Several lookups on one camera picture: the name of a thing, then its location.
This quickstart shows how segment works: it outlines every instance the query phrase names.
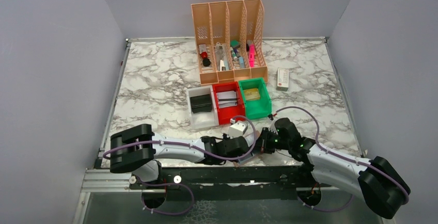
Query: table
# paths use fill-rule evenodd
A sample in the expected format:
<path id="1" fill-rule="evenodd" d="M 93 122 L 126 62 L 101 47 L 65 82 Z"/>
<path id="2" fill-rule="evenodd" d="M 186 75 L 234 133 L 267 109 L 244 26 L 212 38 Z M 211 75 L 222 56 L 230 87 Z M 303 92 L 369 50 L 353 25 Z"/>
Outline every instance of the table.
<path id="1" fill-rule="evenodd" d="M 327 54 L 324 41 L 265 40 L 262 50 L 269 69 L 267 89 L 272 110 L 295 105 L 311 112 L 320 124 L 319 140 L 326 146 L 358 156 L 357 141 L 345 110 L 342 95 Z M 278 91 L 276 72 L 288 68 L 289 90 Z M 220 136 L 228 125 L 204 130 L 190 126 L 185 90 L 199 87 L 195 41 L 133 42 L 128 54 L 117 103 L 105 143 L 110 149 L 110 136 L 142 123 L 167 137 L 193 139 L 204 135 Z M 289 117 L 303 136 L 315 136 L 315 123 L 300 110 L 284 110 L 279 117 Z M 257 130 L 268 126 L 268 118 L 254 121 Z M 246 166 L 297 165 L 285 155 L 262 155 Z M 176 159 L 161 159 L 163 167 L 205 166 Z M 102 168 L 110 162 L 102 161 Z"/>

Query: pink marker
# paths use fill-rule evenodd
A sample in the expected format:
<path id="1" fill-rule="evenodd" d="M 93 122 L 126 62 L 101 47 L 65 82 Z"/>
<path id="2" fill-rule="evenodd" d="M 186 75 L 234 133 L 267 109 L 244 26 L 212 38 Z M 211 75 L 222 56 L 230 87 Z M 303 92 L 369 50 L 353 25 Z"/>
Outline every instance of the pink marker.
<path id="1" fill-rule="evenodd" d="M 247 43 L 249 45 L 249 66 L 253 68 L 255 60 L 254 57 L 256 56 L 256 47 L 251 40 L 247 40 Z"/>

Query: robotic arm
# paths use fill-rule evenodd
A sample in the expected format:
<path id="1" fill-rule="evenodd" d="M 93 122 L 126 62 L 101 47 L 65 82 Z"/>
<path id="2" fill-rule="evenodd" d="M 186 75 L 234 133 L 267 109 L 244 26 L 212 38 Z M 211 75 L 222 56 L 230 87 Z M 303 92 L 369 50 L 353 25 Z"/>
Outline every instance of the robotic arm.
<path id="1" fill-rule="evenodd" d="M 153 182 L 161 171 L 160 163 L 154 160 L 157 158 L 221 165 L 225 160 L 251 156 L 252 152 L 269 154 L 287 150 L 295 160 L 303 162 L 300 169 L 305 173 L 301 180 L 345 190 L 364 200 L 384 218 L 392 218 L 408 201 L 409 187 L 384 158 L 370 160 L 331 151 L 319 144 L 317 137 L 316 140 L 302 137 L 288 118 L 277 119 L 269 128 L 264 127 L 255 142 L 243 137 L 246 130 L 247 124 L 239 121 L 230 126 L 223 139 L 210 136 L 175 139 L 155 134 L 150 125 L 142 124 L 112 135 L 112 149 L 104 157 L 112 154 L 112 173 L 132 172 L 143 182 Z"/>

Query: white paper stack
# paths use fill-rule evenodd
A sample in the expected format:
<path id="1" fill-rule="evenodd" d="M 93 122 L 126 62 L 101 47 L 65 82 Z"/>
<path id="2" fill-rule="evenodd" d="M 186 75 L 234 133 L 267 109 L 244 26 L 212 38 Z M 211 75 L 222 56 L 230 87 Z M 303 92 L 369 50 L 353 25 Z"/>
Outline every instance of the white paper stack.
<path id="1" fill-rule="evenodd" d="M 237 106 L 237 96 L 235 91 L 224 91 L 216 93 L 219 109 Z"/>

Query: green bin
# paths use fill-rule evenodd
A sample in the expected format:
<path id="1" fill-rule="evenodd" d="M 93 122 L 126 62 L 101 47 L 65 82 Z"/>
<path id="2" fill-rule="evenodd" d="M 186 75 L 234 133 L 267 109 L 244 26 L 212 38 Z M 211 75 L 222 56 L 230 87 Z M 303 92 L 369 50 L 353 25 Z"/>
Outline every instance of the green bin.
<path id="1" fill-rule="evenodd" d="M 245 105 L 246 117 L 249 119 L 258 119 L 267 117 L 272 113 L 272 103 L 268 90 L 263 78 L 252 78 L 239 81 L 240 91 L 242 93 L 243 103 Z M 247 101 L 243 90 L 257 88 L 260 93 L 259 100 Z"/>

